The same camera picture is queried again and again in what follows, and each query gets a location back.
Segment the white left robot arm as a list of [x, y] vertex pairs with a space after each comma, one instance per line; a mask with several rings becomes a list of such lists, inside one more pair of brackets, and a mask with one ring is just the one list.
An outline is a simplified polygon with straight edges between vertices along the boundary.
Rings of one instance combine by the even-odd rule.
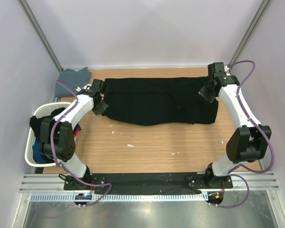
[[73, 102], [64, 111], [51, 118], [44, 118], [40, 126], [41, 154], [63, 168], [75, 179], [75, 185], [86, 190], [92, 186], [89, 168], [76, 155], [76, 142], [73, 131], [79, 121], [90, 111], [102, 115], [108, 108], [103, 95], [106, 90], [104, 81], [94, 79], [91, 84], [73, 93]]

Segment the folded teal t-shirt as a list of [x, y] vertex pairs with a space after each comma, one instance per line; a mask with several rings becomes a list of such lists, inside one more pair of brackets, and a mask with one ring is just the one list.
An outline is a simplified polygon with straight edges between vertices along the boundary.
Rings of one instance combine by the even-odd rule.
[[[66, 69], [59, 74], [58, 80], [69, 88], [74, 94], [78, 87], [82, 88], [90, 83], [91, 72], [87, 67], [80, 70]], [[56, 83], [55, 97], [72, 97], [73, 95], [60, 84]]]

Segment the blue garment in basket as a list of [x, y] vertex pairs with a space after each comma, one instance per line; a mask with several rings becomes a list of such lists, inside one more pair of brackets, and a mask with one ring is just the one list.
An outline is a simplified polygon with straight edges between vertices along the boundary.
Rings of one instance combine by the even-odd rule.
[[48, 164], [54, 162], [52, 159], [49, 159], [47, 156], [41, 154], [39, 140], [35, 141], [34, 145], [32, 146], [32, 149], [33, 149], [33, 159], [36, 163]]

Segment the black clothes pile in basket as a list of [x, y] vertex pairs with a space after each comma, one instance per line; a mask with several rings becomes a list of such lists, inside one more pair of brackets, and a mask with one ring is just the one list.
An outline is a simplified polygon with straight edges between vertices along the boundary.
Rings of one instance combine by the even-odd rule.
[[36, 116], [32, 116], [30, 118], [29, 125], [30, 125], [31, 129], [34, 132], [34, 135], [35, 135], [37, 141], [40, 140], [40, 128], [41, 128], [42, 121], [45, 118], [53, 118], [56, 115], [60, 114], [64, 110], [65, 110], [65, 108], [61, 107], [59, 109], [55, 109], [54, 111], [52, 111], [51, 114], [48, 115], [48, 116], [44, 116], [44, 117], [41, 117], [41, 118], [37, 118]]

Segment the black t-shirt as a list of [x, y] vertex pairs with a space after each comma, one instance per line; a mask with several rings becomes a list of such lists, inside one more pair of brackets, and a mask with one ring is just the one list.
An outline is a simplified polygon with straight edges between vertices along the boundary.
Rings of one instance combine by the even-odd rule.
[[167, 123], [212, 124], [218, 101], [204, 101], [199, 90], [207, 77], [107, 78], [104, 115], [141, 126]]

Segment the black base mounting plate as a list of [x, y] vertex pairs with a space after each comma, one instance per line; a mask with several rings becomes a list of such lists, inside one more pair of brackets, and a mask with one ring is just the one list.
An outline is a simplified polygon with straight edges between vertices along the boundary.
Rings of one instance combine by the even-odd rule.
[[60, 174], [64, 180], [64, 190], [93, 190], [103, 195], [112, 185], [109, 195], [190, 195], [199, 194], [201, 189], [231, 189], [230, 176], [215, 178], [212, 174], [197, 172], [177, 173], [94, 173], [91, 183], [97, 187], [83, 185], [68, 175]]

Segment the pink garment in basket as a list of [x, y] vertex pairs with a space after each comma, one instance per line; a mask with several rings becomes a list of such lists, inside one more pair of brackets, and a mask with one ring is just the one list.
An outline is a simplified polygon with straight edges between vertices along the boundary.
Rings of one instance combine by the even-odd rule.
[[76, 138], [76, 136], [78, 135], [78, 133], [81, 131], [81, 127], [76, 127], [74, 130], [73, 130], [73, 136], [74, 138]]

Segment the white laundry basket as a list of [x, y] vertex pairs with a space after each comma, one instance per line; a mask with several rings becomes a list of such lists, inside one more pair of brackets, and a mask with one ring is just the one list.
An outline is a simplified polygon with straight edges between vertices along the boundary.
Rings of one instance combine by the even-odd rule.
[[[54, 103], [48, 103], [40, 106], [35, 110], [33, 113], [33, 116], [36, 116], [37, 118], [45, 117], [50, 115], [54, 110], [59, 109], [59, 108], [66, 108], [70, 105], [70, 102], [54, 102]], [[52, 167], [55, 166], [56, 164], [54, 162], [52, 163], [38, 163], [34, 159], [34, 150], [33, 146], [35, 145], [36, 142], [36, 137], [35, 134], [30, 128], [28, 132], [28, 137], [27, 137], [27, 143], [26, 143], [26, 149], [25, 149], [25, 161], [28, 165], [32, 167]]]

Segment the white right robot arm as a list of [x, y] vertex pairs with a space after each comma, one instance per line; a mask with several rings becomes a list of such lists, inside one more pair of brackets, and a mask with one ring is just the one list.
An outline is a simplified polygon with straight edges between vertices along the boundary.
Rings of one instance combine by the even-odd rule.
[[219, 188], [230, 180], [232, 171], [243, 167], [248, 171], [247, 163], [264, 158], [270, 151], [271, 162], [264, 170], [270, 171], [274, 164], [275, 151], [270, 137], [271, 128], [262, 125], [249, 108], [243, 94], [242, 82], [230, 73], [232, 66], [222, 62], [208, 65], [209, 81], [199, 90], [199, 95], [207, 102], [212, 103], [217, 97], [221, 99], [231, 117], [234, 133], [226, 144], [226, 155], [208, 165], [203, 176], [209, 188]]

